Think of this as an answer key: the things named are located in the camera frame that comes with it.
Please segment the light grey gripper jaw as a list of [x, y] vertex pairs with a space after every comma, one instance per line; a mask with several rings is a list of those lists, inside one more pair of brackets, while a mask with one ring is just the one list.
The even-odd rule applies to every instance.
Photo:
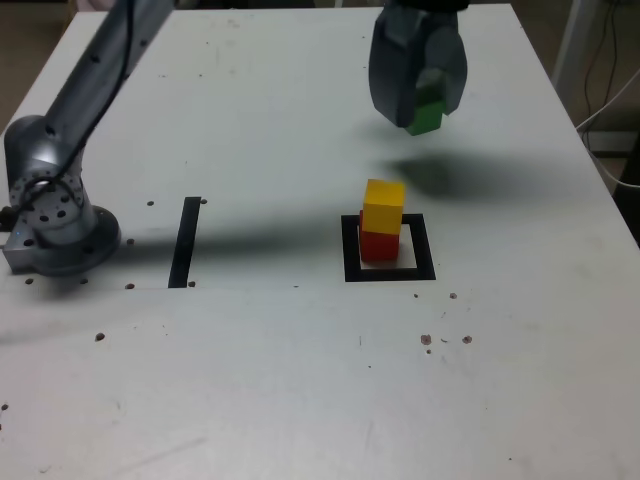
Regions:
[[427, 85], [444, 101], [444, 114], [460, 104], [467, 81], [468, 66], [464, 44], [455, 27], [434, 30], [425, 46]]

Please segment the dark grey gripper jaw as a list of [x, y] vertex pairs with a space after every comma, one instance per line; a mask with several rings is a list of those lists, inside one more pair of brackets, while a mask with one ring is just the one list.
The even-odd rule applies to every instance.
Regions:
[[384, 7], [374, 25], [368, 66], [371, 99], [375, 109], [399, 128], [414, 121], [428, 20], [424, 10]]

